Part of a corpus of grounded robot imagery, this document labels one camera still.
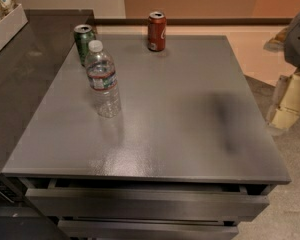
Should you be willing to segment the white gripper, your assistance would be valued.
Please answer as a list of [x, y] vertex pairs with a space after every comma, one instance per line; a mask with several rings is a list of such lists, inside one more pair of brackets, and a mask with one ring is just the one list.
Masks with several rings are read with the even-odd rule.
[[[285, 61], [300, 68], [300, 12], [285, 27], [264, 44], [272, 52], [284, 50]], [[288, 130], [300, 118], [300, 71], [281, 75], [275, 86], [272, 104], [266, 116], [267, 124], [275, 129]]]

